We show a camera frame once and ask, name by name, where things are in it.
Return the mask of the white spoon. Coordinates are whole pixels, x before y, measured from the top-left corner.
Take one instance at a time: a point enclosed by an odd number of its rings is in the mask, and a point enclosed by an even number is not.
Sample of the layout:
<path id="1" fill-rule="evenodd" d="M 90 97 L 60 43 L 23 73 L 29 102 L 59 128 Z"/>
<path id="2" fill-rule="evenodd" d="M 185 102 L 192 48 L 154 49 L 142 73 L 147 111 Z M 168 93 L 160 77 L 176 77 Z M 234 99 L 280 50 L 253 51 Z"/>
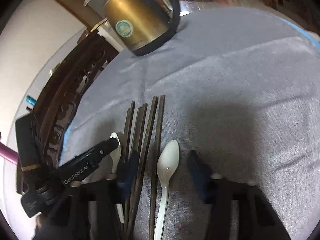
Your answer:
<path id="1" fill-rule="evenodd" d="M 117 171 L 117 167 L 118 167 L 118 163 L 120 161 L 120 158 L 121 158 L 121 143 L 120 143 L 120 140 L 118 138 L 118 135 L 116 132 L 113 132 L 111 135 L 110 135 L 110 138 L 114 138 L 117 140 L 118 142 L 118 147 L 112 151 L 110 153 L 110 156 L 111 156 L 111 159 L 112 159 L 112 173 L 115 174 L 116 171 Z M 118 212 L 118 216 L 119 216 L 119 220 L 120 220 L 120 223 L 121 224 L 124 224 L 125 223 L 125 220 L 124 220 L 124 214 L 123 214 L 123 206 L 122 204 L 116 204 L 116 208 L 117 208 L 117 212 Z"/>
<path id="2" fill-rule="evenodd" d="M 161 184 L 162 194 L 154 239 L 161 240 L 164 229 L 164 220 L 168 204 L 170 179 L 178 168 L 180 159 L 179 144 L 176 140 L 167 143 L 157 162 L 157 175 Z"/>

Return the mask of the dark chopstick three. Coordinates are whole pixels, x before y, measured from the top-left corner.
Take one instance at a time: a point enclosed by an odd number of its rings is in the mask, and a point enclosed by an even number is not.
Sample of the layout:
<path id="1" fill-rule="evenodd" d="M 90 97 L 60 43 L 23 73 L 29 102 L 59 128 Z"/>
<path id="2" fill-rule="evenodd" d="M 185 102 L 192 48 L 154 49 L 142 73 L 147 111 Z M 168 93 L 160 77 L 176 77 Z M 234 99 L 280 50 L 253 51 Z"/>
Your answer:
<path id="1" fill-rule="evenodd" d="M 151 108 L 149 112 L 149 118 L 148 122 L 146 124 L 146 128 L 144 129 L 143 133 L 143 141 L 142 141 L 142 147 L 141 147 L 141 152 L 140 152 L 140 162 L 139 162 L 139 175 L 137 176 L 136 180 L 136 206 L 135 206 L 135 211 L 133 212 L 133 231 L 135 227 L 135 221 L 136 221 L 136 216 L 137 216 L 137 211 L 138 211 L 138 206 L 139 206 L 139 201 L 140 201 L 140 195 L 142 192 L 143 188 L 143 179 L 144 179 L 144 172 L 145 172 L 145 167 L 146 167 L 146 161 L 148 157 L 148 151 L 149 151 L 149 146 L 150 146 L 150 141 L 151 141 L 151 136 L 152 136 L 152 130 L 153 130 L 153 124 L 155 120 L 155 115 L 156 115 L 156 109 L 157 109 L 157 103 L 158 103 L 158 97 L 154 96 L 152 98 L 151 102 Z"/>

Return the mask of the dark chopstick two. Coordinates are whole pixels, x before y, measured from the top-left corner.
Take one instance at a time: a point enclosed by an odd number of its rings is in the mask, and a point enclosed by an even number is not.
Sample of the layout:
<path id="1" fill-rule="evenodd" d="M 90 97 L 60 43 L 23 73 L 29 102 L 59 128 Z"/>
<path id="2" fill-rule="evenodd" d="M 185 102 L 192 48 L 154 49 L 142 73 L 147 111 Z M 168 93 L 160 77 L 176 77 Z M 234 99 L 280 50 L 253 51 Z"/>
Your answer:
<path id="1" fill-rule="evenodd" d="M 125 211 L 126 211 L 126 218 L 125 218 L 125 239 L 131 239 L 131 235 L 133 232 L 133 212 L 135 211 L 136 206 L 136 180 L 137 176 L 139 175 L 139 162 L 140 162 L 140 152 L 142 147 L 143 141 L 143 133 L 144 133 L 144 125 L 145 125 L 145 117 L 146 117 L 146 110 L 148 109 L 148 104 L 144 103 L 142 106 L 138 107 L 136 122 L 134 133 L 132 137 L 132 150 L 131 154 L 134 154 L 135 157 L 138 157 L 137 162 L 137 173 L 133 177 L 132 189 L 130 195 L 128 196 Z"/>

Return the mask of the dark chopstick four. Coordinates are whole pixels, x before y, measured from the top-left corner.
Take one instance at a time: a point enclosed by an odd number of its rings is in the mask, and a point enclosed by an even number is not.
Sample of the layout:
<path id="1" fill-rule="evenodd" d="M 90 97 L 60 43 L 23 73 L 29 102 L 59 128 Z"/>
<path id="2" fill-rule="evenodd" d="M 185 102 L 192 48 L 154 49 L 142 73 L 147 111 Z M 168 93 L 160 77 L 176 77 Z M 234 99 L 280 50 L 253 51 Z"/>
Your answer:
<path id="1" fill-rule="evenodd" d="M 155 233 L 155 214 L 156 214 L 156 199 L 157 199 L 157 161 L 161 148 L 162 124 L 164 115 L 165 95 L 160 96 L 157 125 L 155 132 L 155 144 L 152 154 L 152 170 L 151 170 L 151 198 L 150 198 L 150 213 L 149 213 L 149 240 L 154 239 Z"/>

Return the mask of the purple thermos bottle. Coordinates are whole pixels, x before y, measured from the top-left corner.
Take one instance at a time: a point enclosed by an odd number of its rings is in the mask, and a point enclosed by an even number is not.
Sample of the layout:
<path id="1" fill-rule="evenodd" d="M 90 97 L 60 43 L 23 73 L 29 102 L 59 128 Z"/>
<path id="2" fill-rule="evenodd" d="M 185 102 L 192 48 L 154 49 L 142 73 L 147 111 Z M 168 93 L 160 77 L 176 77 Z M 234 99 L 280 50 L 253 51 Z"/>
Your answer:
<path id="1" fill-rule="evenodd" d="M 19 160 L 18 153 L 1 142 L 0 142 L 0 155 L 7 161 L 15 165 L 18 164 L 18 160 Z"/>

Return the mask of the teal thermos bottle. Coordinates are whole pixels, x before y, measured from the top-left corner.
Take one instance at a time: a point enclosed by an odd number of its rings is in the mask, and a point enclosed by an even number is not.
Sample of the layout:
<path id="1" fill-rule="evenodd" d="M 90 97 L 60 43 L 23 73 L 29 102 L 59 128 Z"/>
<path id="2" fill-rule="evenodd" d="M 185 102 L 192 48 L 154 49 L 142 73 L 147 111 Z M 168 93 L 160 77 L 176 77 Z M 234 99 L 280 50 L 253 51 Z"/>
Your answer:
<path id="1" fill-rule="evenodd" d="M 32 106 L 35 106 L 35 104 L 36 104 L 36 99 L 34 99 L 34 98 L 33 98 L 32 96 L 30 96 L 30 95 L 27 95 L 27 96 L 25 97 L 25 100 L 26 100 L 27 103 L 31 104 Z"/>

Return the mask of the dark carved wooden sideboard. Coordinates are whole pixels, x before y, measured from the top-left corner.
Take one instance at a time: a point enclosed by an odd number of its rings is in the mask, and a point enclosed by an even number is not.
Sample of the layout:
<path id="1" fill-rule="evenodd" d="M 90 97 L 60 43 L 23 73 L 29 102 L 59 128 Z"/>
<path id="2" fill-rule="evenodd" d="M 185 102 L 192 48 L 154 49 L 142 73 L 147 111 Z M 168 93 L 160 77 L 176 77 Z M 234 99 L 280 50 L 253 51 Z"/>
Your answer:
<path id="1" fill-rule="evenodd" d="M 64 134 L 82 96 L 104 65 L 117 55 L 118 51 L 95 30 L 58 64 L 31 112 L 15 122 L 20 157 L 30 159 L 34 151 L 49 167 L 58 167 Z"/>

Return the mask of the grey table cloth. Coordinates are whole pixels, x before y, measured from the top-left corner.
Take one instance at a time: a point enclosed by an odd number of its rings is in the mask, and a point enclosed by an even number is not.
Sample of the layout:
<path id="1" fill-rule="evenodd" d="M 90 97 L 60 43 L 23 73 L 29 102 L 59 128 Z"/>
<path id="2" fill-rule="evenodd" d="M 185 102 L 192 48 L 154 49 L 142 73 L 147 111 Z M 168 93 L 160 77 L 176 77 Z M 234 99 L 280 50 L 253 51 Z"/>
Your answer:
<path id="1" fill-rule="evenodd" d="M 319 43 L 253 8 L 214 8 L 181 18 L 161 48 L 122 51 L 81 99 L 65 136 L 65 163 L 125 126 L 137 106 L 165 95 L 162 145 L 177 140 L 164 239 L 203 239 L 210 208 L 186 166 L 196 150 L 231 181 L 255 181 L 292 239 L 319 222 Z"/>

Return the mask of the gold electric kettle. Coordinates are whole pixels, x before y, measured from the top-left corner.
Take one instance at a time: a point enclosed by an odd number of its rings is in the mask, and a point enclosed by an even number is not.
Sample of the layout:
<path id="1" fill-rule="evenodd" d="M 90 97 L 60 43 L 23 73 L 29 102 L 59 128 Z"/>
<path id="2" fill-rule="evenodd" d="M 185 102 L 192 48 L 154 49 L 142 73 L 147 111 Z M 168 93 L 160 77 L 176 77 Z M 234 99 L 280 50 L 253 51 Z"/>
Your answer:
<path id="1" fill-rule="evenodd" d="M 179 0 L 169 2 L 171 16 L 155 0 L 105 0 L 104 12 L 125 46 L 136 56 L 143 56 L 176 34 L 181 7 Z"/>

